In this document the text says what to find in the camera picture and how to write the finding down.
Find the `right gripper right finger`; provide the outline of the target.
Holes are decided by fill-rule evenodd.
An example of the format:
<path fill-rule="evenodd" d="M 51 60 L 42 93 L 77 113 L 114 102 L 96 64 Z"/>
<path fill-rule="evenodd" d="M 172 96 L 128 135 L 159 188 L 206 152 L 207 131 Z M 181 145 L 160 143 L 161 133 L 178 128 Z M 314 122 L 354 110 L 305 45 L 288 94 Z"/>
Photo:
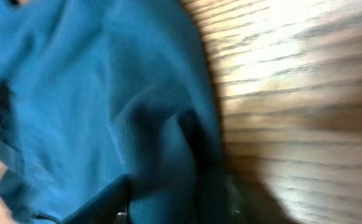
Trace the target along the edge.
<path fill-rule="evenodd" d="M 231 223 L 296 224 L 275 197 L 255 179 L 227 176 L 228 208 Z"/>

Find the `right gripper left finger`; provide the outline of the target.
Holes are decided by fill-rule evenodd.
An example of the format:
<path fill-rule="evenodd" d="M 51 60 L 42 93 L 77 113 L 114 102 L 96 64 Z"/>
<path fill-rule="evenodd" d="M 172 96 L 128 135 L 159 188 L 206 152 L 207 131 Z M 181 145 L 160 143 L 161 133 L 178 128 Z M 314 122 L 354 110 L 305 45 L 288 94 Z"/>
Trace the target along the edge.
<path fill-rule="evenodd" d="M 129 224 L 129 180 L 121 175 L 60 224 Z"/>

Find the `dark blue t-shirt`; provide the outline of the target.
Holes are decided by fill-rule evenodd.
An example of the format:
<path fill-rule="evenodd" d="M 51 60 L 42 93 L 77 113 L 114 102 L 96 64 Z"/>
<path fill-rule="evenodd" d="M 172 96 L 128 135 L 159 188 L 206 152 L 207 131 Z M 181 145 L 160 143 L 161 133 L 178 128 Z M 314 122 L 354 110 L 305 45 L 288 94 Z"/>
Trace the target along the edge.
<path fill-rule="evenodd" d="M 60 223 L 121 175 L 131 223 L 228 223 L 199 34 L 179 1 L 0 1 L 0 197 Z"/>

